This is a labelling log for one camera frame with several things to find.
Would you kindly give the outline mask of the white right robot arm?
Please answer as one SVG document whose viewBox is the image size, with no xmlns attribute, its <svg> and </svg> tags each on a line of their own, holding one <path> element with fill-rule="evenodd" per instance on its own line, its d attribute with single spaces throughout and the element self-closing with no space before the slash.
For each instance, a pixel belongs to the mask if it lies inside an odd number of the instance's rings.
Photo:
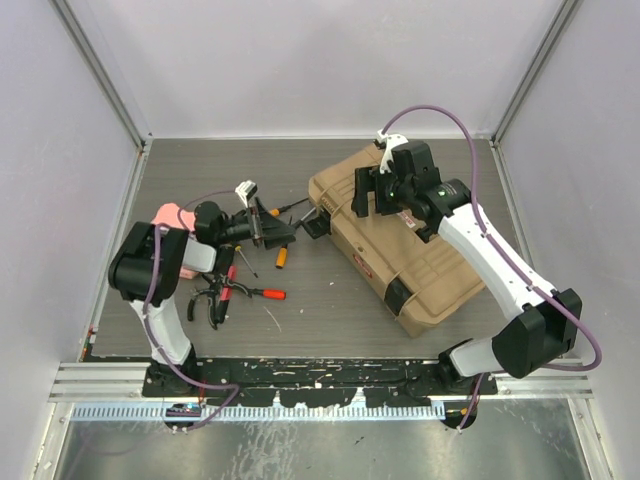
<svg viewBox="0 0 640 480">
<path fill-rule="evenodd" d="M 354 173 L 352 211 L 391 215 L 408 210 L 475 270 L 499 304 L 506 326 L 491 338 L 462 342 L 439 356 L 438 379 L 459 394 L 474 376 L 505 372 L 522 379 L 573 349 L 582 301 L 572 289 L 557 290 L 539 276 L 489 225 L 471 190 L 459 179 L 444 181 L 423 141 L 385 135 L 375 141 L 379 164 Z"/>
</svg>

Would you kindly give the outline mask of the red handled screwdriver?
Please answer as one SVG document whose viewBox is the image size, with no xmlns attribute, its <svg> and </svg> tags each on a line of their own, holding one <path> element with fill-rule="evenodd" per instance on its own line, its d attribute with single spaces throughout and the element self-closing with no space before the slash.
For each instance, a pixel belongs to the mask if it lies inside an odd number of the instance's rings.
<svg viewBox="0 0 640 480">
<path fill-rule="evenodd" d="M 243 293 L 249 298 L 259 296 L 271 300 L 283 301 L 287 297 L 286 292 L 282 290 L 250 288 L 237 282 L 227 283 L 226 286 L 232 290 Z"/>
</svg>

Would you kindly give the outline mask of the tan plastic tool case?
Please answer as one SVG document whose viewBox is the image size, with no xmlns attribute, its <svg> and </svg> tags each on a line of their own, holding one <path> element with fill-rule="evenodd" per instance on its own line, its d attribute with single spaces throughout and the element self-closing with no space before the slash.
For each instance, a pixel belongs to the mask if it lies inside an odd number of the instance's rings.
<svg viewBox="0 0 640 480">
<path fill-rule="evenodd" d="M 359 271 L 387 310 L 411 337 L 439 325 L 485 284 L 449 243 L 433 236 L 425 243 L 424 223 L 405 210 L 382 216 L 369 198 L 369 215 L 351 210 L 355 170 L 377 167 L 382 151 L 370 145 L 325 168 L 309 180 L 312 205 L 334 245 Z"/>
</svg>

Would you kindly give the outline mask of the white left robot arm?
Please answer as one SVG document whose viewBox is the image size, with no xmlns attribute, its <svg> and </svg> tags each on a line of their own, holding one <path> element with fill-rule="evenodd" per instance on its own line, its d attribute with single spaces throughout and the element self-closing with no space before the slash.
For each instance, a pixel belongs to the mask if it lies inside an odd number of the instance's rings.
<svg viewBox="0 0 640 480">
<path fill-rule="evenodd" d="M 200 384 L 195 348 L 183 330 L 175 304 L 181 273 L 209 274 L 214 298 L 224 302 L 229 290 L 246 296 L 283 300 L 286 294 L 250 289 L 235 280 L 234 248 L 242 241 L 267 250 L 296 239 L 296 227 L 272 215 L 257 198 L 242 213 L 229 215 L 217 203 L 205 201 L 193 212 L 191 227 L 166 222 L 137 222 L 111 261 L 108 282 L 136 312 L 149 340 L 152 359 L 167 369 L 165 385 L 178 396 L 194 393 Z"/>
</svg>

